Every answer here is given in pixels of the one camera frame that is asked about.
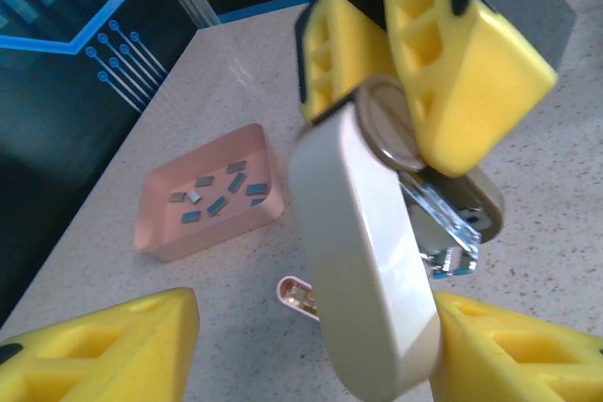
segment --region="staple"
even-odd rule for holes
[[[180,218],[180,222],[185,225],[187,223],[194,223],[195,221],[199,221],[201,218],[201,211],[190,211],[185,212]]]
[[[220,211],[228,204],[228,200],[225,197],[219,197],[214,203],[207,208],[207,214],[210,217],[215,217]]]
[[[186,195],[185,192],[173,192],[170,195],[170,202],[182,202],[185,200]]]
[[[266,195],[268,193],[268,184],[249,184],[245,194],[250,197],[256,195]]]
[[[201,178],[197,178],[197,182],[195,183],[195,187],[209,187],[214,183],[213,176],[202,176]]]
[[[195,190],[189,190],[187,193],[188,199],[195,204],[198,200],[201,200],[201,195],[199,195]]]
[[[237,193],[246,179],[247,179],[247,175],[241,171],[240,173],[238,173],[235,176],[235,179],[233,179],[233,182],[230,183],[230,185],[228,186],[228,190],[230,192]]]
[[[228,164],[228,167],[226,167],[226,174],[238,173],[244,170],[246,167],[246,160],[239,160],[238,162],[233,162],[232,164]]]

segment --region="pink object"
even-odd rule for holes
[[[247,161],[244,185],[269,186],[264,200],[253,207],[253,197],[244,189],[228,191],[236,175],[226,174],[226,167],[240,160]],[[264,129],[248,124],[154,169],[142,187],[134,246],[163,261],[175,261],[276,220],[283,213],[283,198],[275,167]],[[197,178],[209,175],[214,176],[212,185],[195,188]],[[188,200],[170,202],[171,193],[191,189],[203,199],[194,205]],[[228,205],[211,217],[207,207],[221,196]],[[193,210],[202,211],[201,220],[182,224],[182,215]]]

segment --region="white granite table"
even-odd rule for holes
[[[603,0],[579,20],[558,88],[485,160],[506,226],[473,277],[434,288],[603,335]],[[274,297],[308,279],[286,195],[266,227],[163,264],[134,250],[149,171],[249,122],[266,128],[285,178],[302,126],[290,8],[197,33],[2,328],[6,338],[174,286],[195,289],[201,334],[186,401],[348,401],[319,325]],[[429,401],[427,385],[403,401]]]

